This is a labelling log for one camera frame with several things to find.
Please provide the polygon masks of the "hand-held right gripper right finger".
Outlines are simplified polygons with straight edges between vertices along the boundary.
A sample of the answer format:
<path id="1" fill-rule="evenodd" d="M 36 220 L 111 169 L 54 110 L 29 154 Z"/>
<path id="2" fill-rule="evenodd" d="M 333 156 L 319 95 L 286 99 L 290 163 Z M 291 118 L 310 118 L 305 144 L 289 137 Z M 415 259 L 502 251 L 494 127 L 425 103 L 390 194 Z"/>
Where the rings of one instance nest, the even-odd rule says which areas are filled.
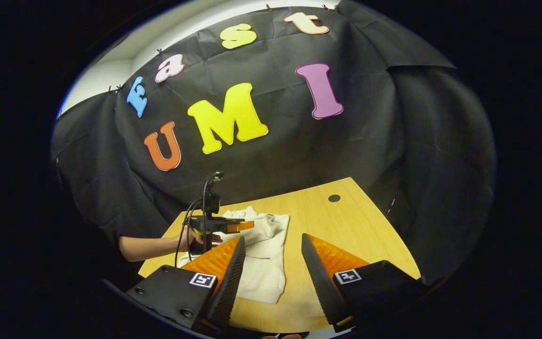
<path id="1" fill-rule="evenodd" d="M 424 284 L 389 262 L 368 263 L 303 234 L 301 253 L 327 322 L 334 330 L 389 320 L 424 296 Z"/>

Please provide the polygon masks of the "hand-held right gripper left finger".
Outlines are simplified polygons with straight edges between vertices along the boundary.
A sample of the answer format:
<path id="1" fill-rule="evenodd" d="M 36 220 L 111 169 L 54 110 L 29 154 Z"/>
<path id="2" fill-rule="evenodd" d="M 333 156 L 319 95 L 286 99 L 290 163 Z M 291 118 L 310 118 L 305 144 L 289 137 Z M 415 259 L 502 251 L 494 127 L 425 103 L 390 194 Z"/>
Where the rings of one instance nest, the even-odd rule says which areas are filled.
<path id="1" fill-rule="evenodd" d="M 153 315 L 192 331 L 228 325 L 242 277 L 245 240 L 236 236 L 181 268 L 162 265 L 125 292 Z"/>

